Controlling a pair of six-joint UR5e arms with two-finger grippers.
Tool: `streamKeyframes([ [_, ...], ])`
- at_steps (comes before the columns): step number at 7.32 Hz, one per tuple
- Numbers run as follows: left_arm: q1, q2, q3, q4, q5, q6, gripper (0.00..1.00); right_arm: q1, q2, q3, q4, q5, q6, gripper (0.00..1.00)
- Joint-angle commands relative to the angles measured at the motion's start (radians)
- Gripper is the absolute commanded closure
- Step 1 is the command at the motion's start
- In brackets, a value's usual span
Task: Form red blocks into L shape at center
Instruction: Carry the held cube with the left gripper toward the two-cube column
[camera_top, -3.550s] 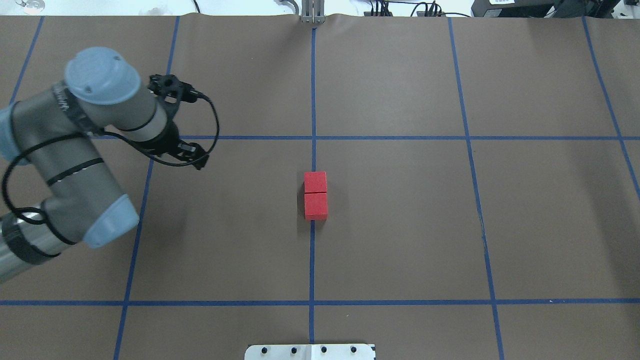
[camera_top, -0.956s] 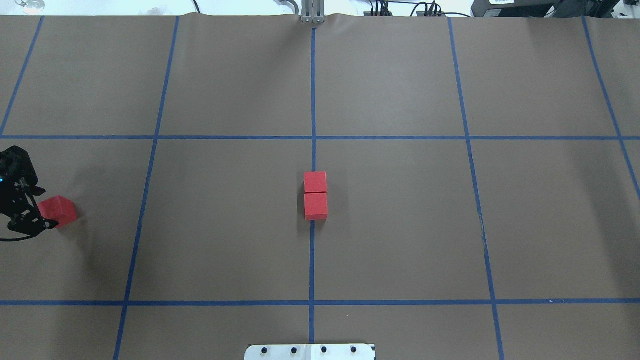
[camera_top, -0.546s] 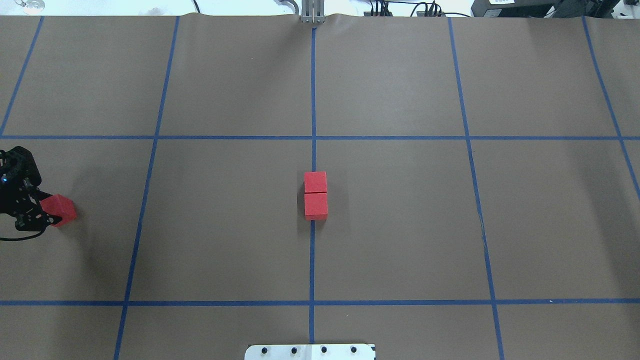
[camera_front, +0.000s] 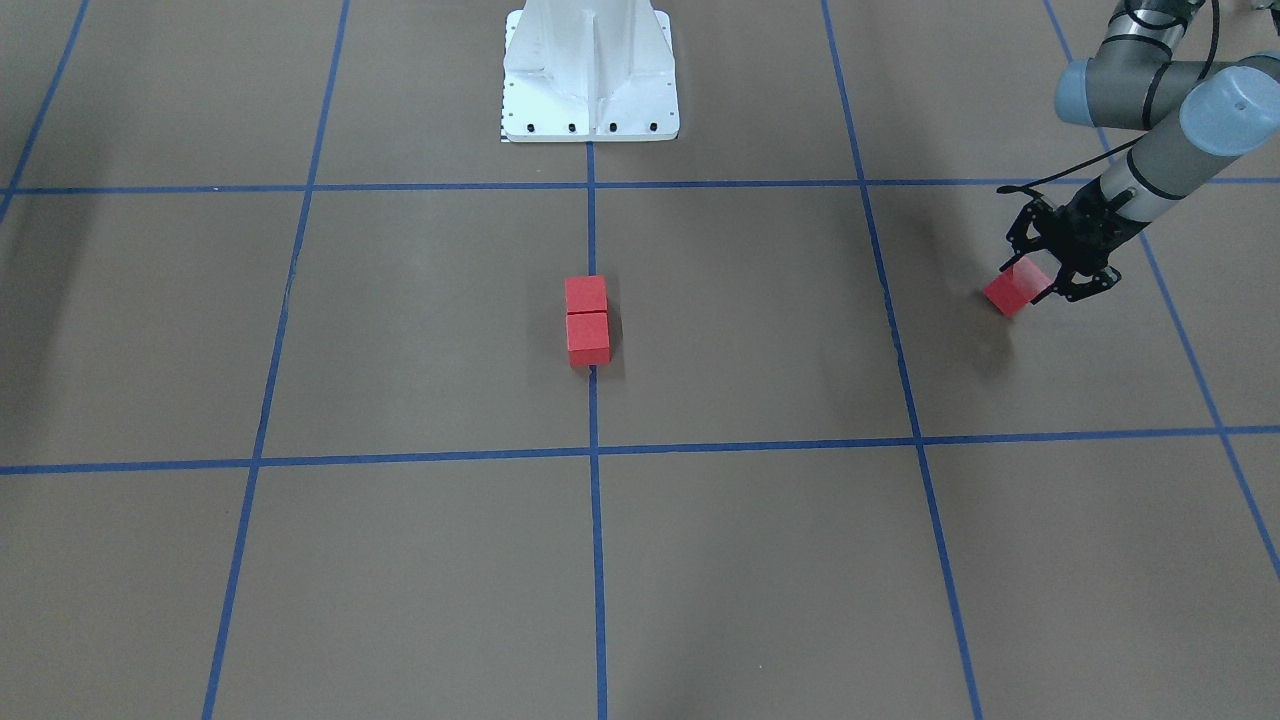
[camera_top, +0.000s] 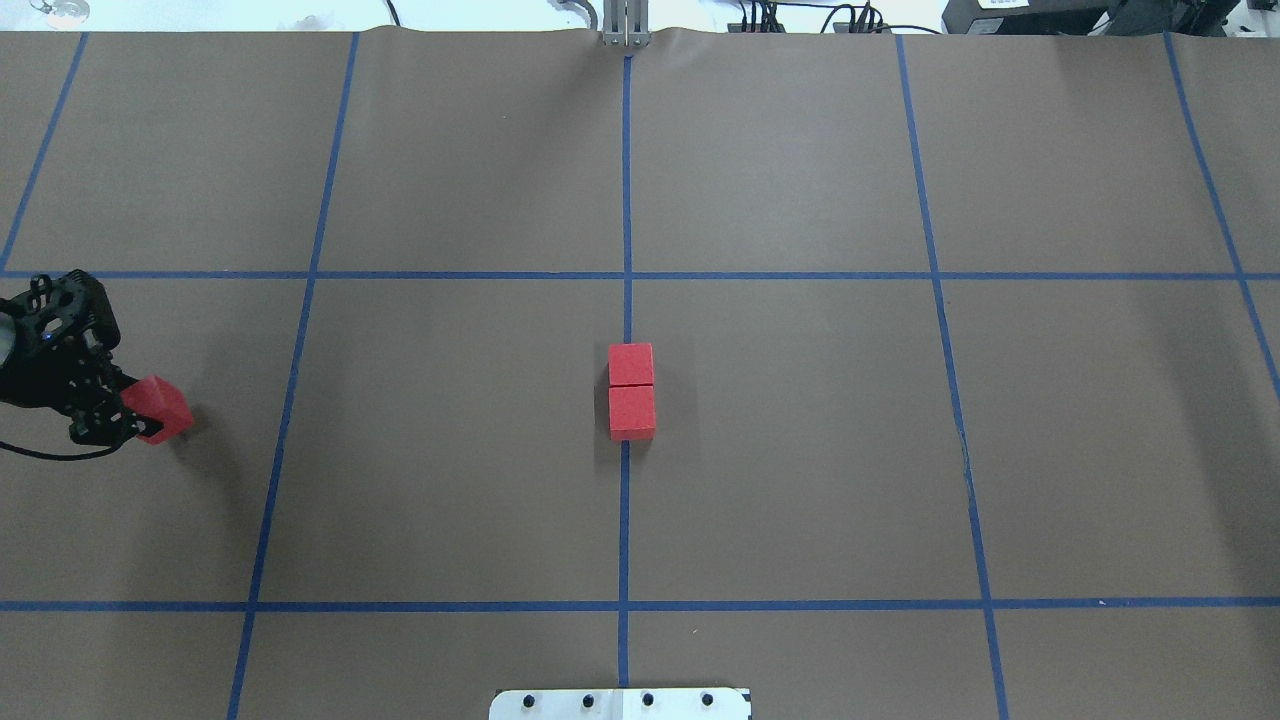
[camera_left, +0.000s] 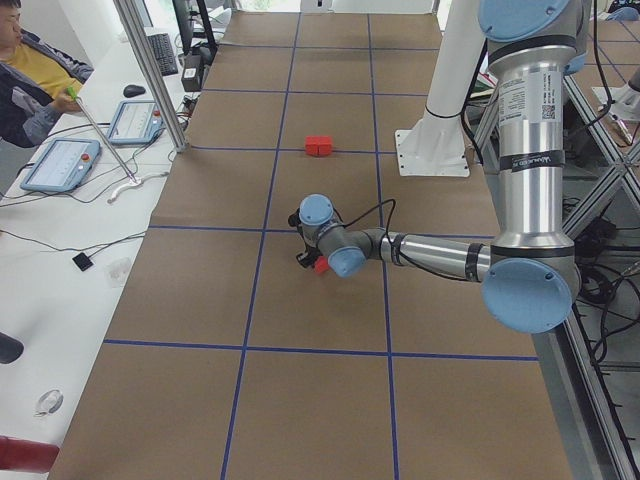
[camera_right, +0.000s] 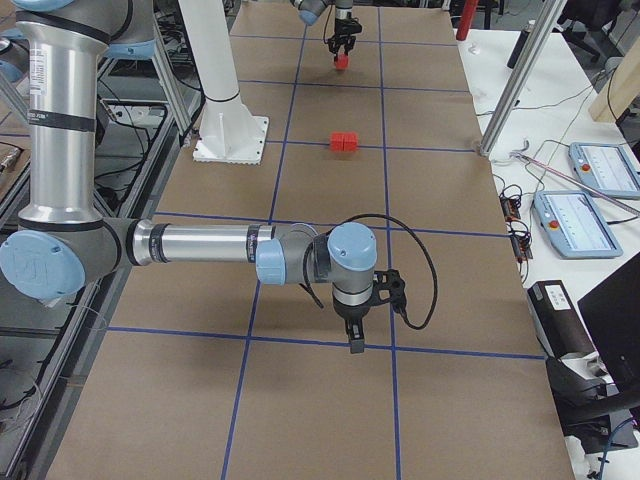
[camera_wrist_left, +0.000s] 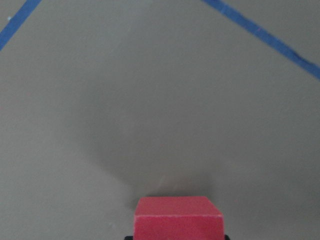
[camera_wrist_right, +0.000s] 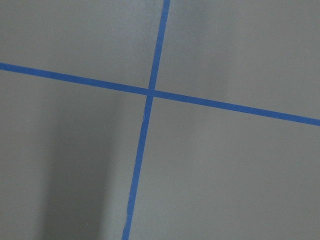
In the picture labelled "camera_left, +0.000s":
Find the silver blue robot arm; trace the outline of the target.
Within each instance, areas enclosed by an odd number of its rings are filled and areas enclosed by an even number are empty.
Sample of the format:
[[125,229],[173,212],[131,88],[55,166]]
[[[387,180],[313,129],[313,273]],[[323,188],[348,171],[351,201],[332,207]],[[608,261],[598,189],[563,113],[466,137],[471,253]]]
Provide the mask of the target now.
[[499,233],[460,243],[396,233],[352,231],[324,195],[304,198],[289,224],[306,249],[298,262],[324,258],[340,277],[369,259],[477,282],[491,315],[537,334],[570,315],[581,280],[574,243],[562,226],[563,81],[584,64],[595,36],[589,1],[456,1],[440,47],[423,117],[396,132],[404,176],[457,176],[465,168],[460,116],[477,70],[496,78],[499,130]]

